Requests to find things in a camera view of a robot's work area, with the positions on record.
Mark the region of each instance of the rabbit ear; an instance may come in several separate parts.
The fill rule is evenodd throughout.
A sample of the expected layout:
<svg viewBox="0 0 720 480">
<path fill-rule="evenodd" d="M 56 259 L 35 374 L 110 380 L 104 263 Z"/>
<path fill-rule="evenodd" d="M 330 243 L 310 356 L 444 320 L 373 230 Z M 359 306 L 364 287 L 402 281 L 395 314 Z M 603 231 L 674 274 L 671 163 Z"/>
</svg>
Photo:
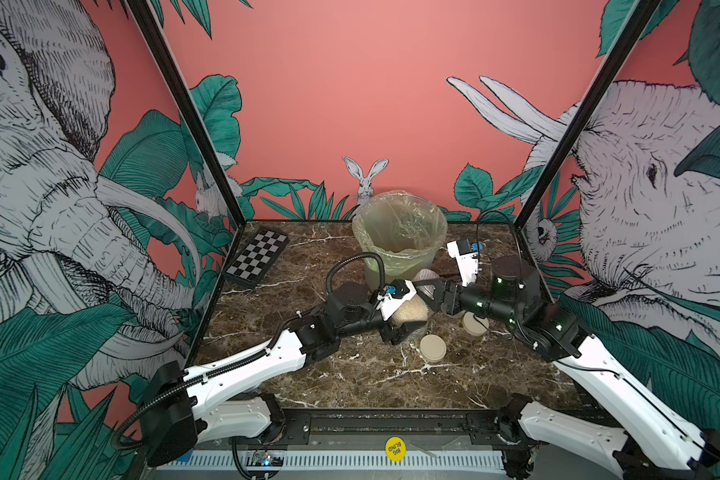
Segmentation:
<svg viewBox="0 0 720 480">
<path fill-rule="evenodd" d="M 358 180 L 362 180 L 362 168 L 360 168 L 360 165 L 349 157 L 342 157 L 342 159 L 344 159 L 344 163 L 347 165 L 349 174 Z"/>
<path fill-rule="evenodd" d="M 368 172 L 368 178 L 374 178 L 376 175 L 380 174 L 387 165 L 389 165 L 389 160 L 386 158 L 377 160 L 373 167 L 371 167 L 371 171 Z"/>
</svg>

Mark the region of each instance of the black hose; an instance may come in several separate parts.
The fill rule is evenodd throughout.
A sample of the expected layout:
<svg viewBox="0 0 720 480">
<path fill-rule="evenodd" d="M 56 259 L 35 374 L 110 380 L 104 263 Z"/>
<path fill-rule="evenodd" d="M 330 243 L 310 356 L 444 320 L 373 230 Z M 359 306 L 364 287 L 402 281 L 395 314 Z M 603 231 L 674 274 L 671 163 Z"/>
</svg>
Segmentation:
<svg viewBox="0 0 720 480">
<path fill-rule="evenodd" d="M 215 376 L 219 376 L 224 373 L 230 372 L 231 370 L 239 369 L 241 366 L 248 365 L 250 362 L 255 362 L 256 360 L 266 356 L 267 349 L 272 350 L 275 348 L 275 345 L 277 345 L 277 342 L 280 339 L 280 335 L 282 334 L 282 332 L 286 329 L 286 327 L 292 320 L 293 319 L 288 319 L 285 322 L 280 323 L 280 326 L 278 327 L 277 331 L 275 332 L 275 335 L 269 341 L 269 344 L 267 345 L 267 347 L 265 349 L 259 350 L 258 352 L 253 353 L 252 355 L 250 355 L 244 359 L 240 359 L 240 360 L 237 360 L 236 362 L 228 363 L 217 369 L 211 370 L 210 372 L 205 374 L 205 378 L 210 379 Z M 120 437 L 122 437 L 125 434 L 125 431 L 128 428 L 130 428 L 133 424 L 135 424 L 136 420 L 141 418 L 144 415 L 144 413 L 148 412 L 152 408 L 155 408 L 155 406 L 158 406 L 162 402 L 164 402 L 170 398 L 173 398 L 175 394 L 182 392 L 184 390 L 187 390 L 188 388 L 190 388 L 193 385 L 197 385 L 198 383 L 200 383 L 202 381 L 202 379 L 203 379 L 203 376 L 196 376 L 192 379 L 186 380 L 185 382 L 182 382 L 181 384 L 174 386 L 171 389 L 165 390 L 164 392 L 159 394 L 157 397 L 153 398 L 150 402 L 139 407 L 134 412 L 133 415 L 126 418 L 126 420 L 122 424 L 120 424 L 119 427 L 117 427 L 117 430 L 112 432 L 112 439 L 111 439 L 112 448 L 114 448 L 115 450 L 132 450 L 134 448 L 139 448 L 142 445 L 144 445 L 144 440 L 122 443 L 122 441 L 120 440 Z"/>
<path fill-rule="evenodd" d="M 342 268 L 344 268 L 346 265 L 351 264 L 355 260 L 360 260 L 361 258 L 373 258 L 376 260 L 376 265 L 378 266 L 378 288 L 384 288 L 386 283 L 386 278 L 384 277 L 384 260 L 379 256 L 379 254 L 376 254 L 374 252 L 363 252 L 361 254 L 352 255 L 349 258 L 345 258 L 341 262 L 335 264 L 326 275 L 326 292 L 331 293 L 333 292 L 333 276 Z"/>
</svg>

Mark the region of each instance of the pink wall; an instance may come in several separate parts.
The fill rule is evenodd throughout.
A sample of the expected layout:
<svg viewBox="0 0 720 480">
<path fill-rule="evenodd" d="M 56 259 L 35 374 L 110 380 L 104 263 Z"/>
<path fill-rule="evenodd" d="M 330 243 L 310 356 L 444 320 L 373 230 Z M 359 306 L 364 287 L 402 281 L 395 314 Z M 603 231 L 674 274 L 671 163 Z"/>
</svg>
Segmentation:
<svg viewBox="0 0 720 480">
<path fill-rule="evenodd" d="M 403 188 L 463 210 L 453 185 L 467 163 L 498 188 L 521 172 L 530 145 L 492 128 L 445 79 L 477 87 L 487 75 L 557 118 L 581 100 L 600 65 L 605 4 L 302 0 L 250 9 L 210 0 L 212 39 L 186 10 L 186 23 L 167 2 L 163 11 L 191 87 L 211 74 L 240 82 L 242 142 L 229 170 L 238 182 L 325 180 L 338 198 L 358 187 L 342 156 L 365 173 L 388 158 L 376 193 Z M 252 202 L 257 218 L 278 217 Z"/>
</svg>

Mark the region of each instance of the clear plastic container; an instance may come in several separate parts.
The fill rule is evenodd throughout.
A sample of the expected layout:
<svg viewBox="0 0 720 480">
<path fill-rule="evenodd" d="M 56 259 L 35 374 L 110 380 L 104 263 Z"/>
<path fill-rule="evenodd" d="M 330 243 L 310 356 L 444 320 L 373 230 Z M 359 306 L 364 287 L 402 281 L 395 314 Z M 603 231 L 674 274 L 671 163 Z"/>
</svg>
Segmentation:
<svg viewBox="0 0 720 480">
<path fill-rule="evenodd" d="M 384 260 L 389 283 L 412 280 L 432 266 L 434 254 L 445 242 L 448 222 L 440 207 L 400 190 L 371 198 L 355 211 L 352 232 L 364 252 L 375 252 Z M 365 259 L 365 283 L 378 288 L 378 268 Z"/>
</svg>

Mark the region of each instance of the brown marble surface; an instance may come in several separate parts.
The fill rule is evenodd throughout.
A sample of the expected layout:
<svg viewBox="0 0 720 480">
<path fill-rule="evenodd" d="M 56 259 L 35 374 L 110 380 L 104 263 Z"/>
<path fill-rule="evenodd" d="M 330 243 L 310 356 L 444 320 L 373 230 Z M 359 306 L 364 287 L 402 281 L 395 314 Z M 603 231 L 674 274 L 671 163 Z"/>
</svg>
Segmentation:
<svg viewBox="0 0 720 480">
<path fill-rule="evenodd" d="M 287 234 L 290 244 L 255 290 L 226 282 L 198 363 L 263 342 L 281 320 L 323 302 L 328 270 L 360 251 L 351 224 L 251 222 L 242 246 L 260 226 Z M 448 241 L 474 236 L 472 225 L 449 225 Z M 480 236 L 490 256 L 515 251 L 505 226 L 481 226 Z M 486 256 L 482 260 L 489 262 Z M 436 255 L 432 270 L 458 271 L 445 248 Z M 343 269 L 334 285 L 347 280 L 363 283 L 362 262 Z M 438 312 L 430 319 L 430 332 L 442 337 L 448 348 L 436 364 L 421 357 L 417 340 L 392 347 L 376 332 L 366 333 L 344 339 L 333 356 L 270 379 L 260 390 L 276 394 L 290 408 L 499 408 L 512 392 L 552 408 L 580 408 L 570 378 L 512 340 L 501 324 L 492 322 L 486 335 L 476 337 L 466 333 L 461 319 Z"/>
</svg>

